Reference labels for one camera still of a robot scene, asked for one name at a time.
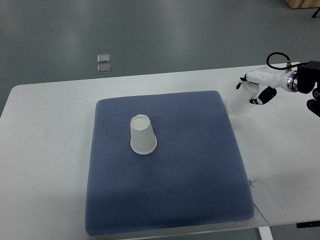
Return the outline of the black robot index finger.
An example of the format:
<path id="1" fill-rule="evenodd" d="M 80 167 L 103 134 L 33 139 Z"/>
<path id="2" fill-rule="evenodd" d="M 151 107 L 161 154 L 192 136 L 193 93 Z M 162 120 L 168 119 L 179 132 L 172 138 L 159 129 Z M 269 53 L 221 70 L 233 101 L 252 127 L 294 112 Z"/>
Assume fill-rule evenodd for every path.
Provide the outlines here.
<path id="1" fill-rule="evenodd" d="M 239 82 L 238 82 L 238 84 L 236 85 L 236 89 L 238 90 L 240 87 L 241 87 L 241 85 L 246 81 L 247 79 L 245 78 L 245 77 L 240 77 L 239 78 Z"/>

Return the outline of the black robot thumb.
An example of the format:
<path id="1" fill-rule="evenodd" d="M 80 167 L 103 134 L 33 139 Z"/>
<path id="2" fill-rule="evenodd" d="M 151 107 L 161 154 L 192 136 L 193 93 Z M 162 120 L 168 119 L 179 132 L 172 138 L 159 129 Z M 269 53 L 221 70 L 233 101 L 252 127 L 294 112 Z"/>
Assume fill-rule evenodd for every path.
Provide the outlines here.
<path id="1" fill-rule="evenodd" d="M 272 100 L 277 95 L 277 90 L 268 86 L 265 88 L 257 98 L 250 99 L 249 103 L 253 105 L 264 105 Z"/>

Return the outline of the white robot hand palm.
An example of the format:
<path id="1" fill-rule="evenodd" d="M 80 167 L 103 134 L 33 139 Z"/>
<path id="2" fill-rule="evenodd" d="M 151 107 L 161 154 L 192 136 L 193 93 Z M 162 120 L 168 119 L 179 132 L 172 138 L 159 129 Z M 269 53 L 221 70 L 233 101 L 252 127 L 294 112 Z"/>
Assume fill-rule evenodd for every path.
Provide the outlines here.
<path id="1" fill-rule="evenodd" d="M 282 88 L 288 92 L 298 91 L 296 70 L 277 70 L 268 66 L 263 66 L 247 73 L 245 79 L 250 83 L 274 89 Z"/>

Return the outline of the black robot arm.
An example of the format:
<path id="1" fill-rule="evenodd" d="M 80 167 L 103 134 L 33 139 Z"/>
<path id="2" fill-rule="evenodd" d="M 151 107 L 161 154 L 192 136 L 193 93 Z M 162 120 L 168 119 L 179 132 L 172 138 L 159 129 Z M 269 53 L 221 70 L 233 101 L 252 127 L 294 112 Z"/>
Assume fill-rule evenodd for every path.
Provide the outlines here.
<path id="1" fill-rule="evenodd" d="M 268 63 L 241 77 L 236 89 L 249 83 L 255 87 L 266 87 L 257 97 L 249 98 L 247 102 L 250 104 L 264 105 L 276 96 L 277 88 L 282 88 L 290 93 L 312 93 L 312 99 L 306 102 L 306 106 L 315 115 L 320 115 L 320 63 L 318 61 L 291 64 L 288 60 L 284 67 L 272 66 Z"/>

